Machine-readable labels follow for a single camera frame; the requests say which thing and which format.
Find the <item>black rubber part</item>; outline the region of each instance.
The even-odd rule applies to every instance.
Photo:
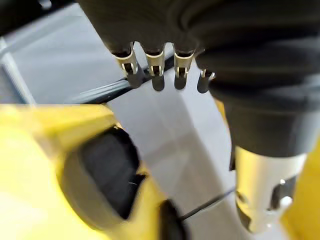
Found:
[[[188,226],[180,220],[179,210],[171,200],[166,200],[160,208],[159,240],[188,240]]]
[[[200,75],[199,76],[199,80],[198,80],[198,84],[196,86],[196,89],[201,94],[205,94],[206,92],[208,92],[208,89],[209,89],[209,78],[208,77],[202,77]]]
[[[271,112],[224,104],[233,144],[269,157],[309,153],[319,135],[320,112]]]
[[[165,88],[165,76],[153,76],[152,79],[153,89],[161,92]]]
[[[186,84],[187,84],[187,78],[186,77],[174,76],[174,87],[175,87],[175,89],[182,90],[182,89],[184,89],[186,87]]]
[[[129,74],[126,79],[128,80],[130,87],[132,87],[133,89],[137,89],[142,85],[145,77],[146,76],[144,71],[138,64],[138,71],[136,72],[136,74]]]
[[[96,32],[112,53],[121,52],[128,43],[137,41],[144,49],[157,52],[168,42],[181,52],[197,44],[178,22],[170,22],[170,0],[78,0]]]

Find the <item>yellow surface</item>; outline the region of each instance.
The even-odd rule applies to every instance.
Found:
[[[60,189],[66,153],[116,123],[102,105],[0,106],[0,239],[158,239],[164,197],[152,178],[143,183],[129,220],[104,231],[85,224]]]
[[[309,155],[296,186],[292,206],[282,222],[293,240],[320,236],[320,141]]]

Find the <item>silver metal clip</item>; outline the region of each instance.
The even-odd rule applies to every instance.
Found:
[[[199,93],[204,94],[209,89],[209,82],[216,77],[215,73],[212,71],[208,71],[207,69],[202,69],[198,84],[196,86],[196,89]]]
[[[207,69],[202,69],[200,73],[202,78],[207,78],[209,81],[215,78],[216,74],[212,71],[208,71]]]
[[[133,44],[130,45],[130,53],[127,56],[117,56],[115,54],[114,56],[127,76],[138,72],[138,62]]]
[[[181,56],[174,52],[174,70],[178,78],[187,78],[193,57],[194,52],[188,56]]]
[[[190,54],[179,53],[174,51],[174,87],[177,90],[185,88],[187,83],[187,76],[191,66],[192,59],[194,57],[194,51]]]
[[[149,66],[149,73],[151,76],[162,76],[165,68],[165,50],[158,55],[151,55],[146,53],[146,60]]]

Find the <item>gray floor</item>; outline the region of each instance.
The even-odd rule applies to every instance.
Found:
[[[0,65],[0,104],[20,104],[22,103],[11,80],[4,68]]]

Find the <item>metal pin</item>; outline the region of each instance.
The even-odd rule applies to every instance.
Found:
[[[152,76],[153,89],[160,92],[165,88],[165,51],[160,53],[146,53],[146,60],[148,62],[149,73]]]
[[[128,53],[123,52],[113,55],[127,76],[130,86],[134,89],[140,87],[144,76],[141,74],[142,70],[138,64],[133,44],[130,44]]]
[[[146,53],[146,60],[149,66],[149,73],[151,76],[162,76],[165,68],[165,51],[162,50],[159,54]]]
[[[209,89],[209,81],[214,79],[215,76],[216,75],[214,72],[202,69],[199,76],[198,84],[196,86],[198,92],[201,94],[206,93]]]
[[[194,51],[192,53],[174,51],[175,89],[181,90],[185,88],[193,57]]]

